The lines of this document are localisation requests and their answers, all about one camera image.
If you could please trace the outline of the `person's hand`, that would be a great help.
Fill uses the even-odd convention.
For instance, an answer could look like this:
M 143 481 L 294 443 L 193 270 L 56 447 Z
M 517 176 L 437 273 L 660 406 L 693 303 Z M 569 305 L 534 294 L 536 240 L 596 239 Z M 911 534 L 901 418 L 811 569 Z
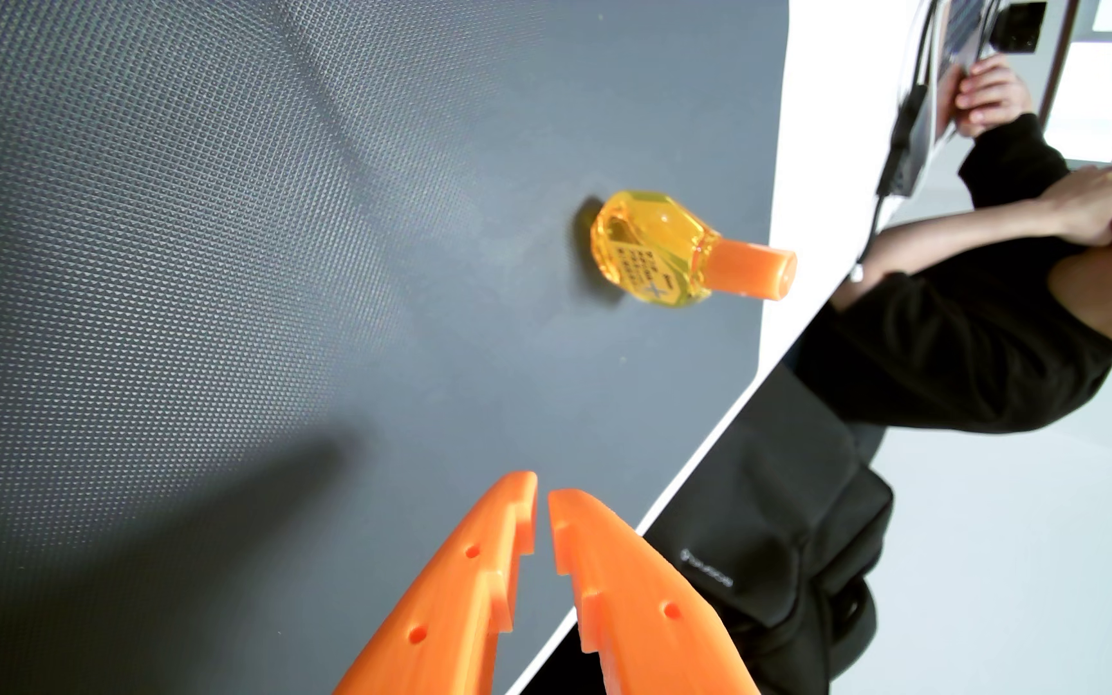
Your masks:
M 1076 169 L 1037 198 L 1039 236 L 1104 246 L 1112 240 L 1112 165 Z
M 995 53 L 969 67 L 955 63 L 939 80 L 936 109 L 940 129 L 976 138 L 1023 115 L 1037 115 L 1027 85 L 1007 54 Z

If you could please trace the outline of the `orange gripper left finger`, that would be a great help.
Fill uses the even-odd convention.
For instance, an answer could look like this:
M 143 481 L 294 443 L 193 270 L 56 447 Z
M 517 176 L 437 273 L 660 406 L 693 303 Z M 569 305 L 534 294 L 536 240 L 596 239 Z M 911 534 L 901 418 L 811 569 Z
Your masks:
M 508 471 L 441 543 L 335 694 L 490 694 L 533 553 L 537 475 Z

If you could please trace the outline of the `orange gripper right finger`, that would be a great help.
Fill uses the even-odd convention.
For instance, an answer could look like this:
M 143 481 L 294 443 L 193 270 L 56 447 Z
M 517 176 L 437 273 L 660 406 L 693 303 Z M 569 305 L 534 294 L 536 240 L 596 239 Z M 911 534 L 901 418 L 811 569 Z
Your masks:
M 557 573 L 607 694 L 759 694 L 718 613 L 588 492 L 548 494 Z

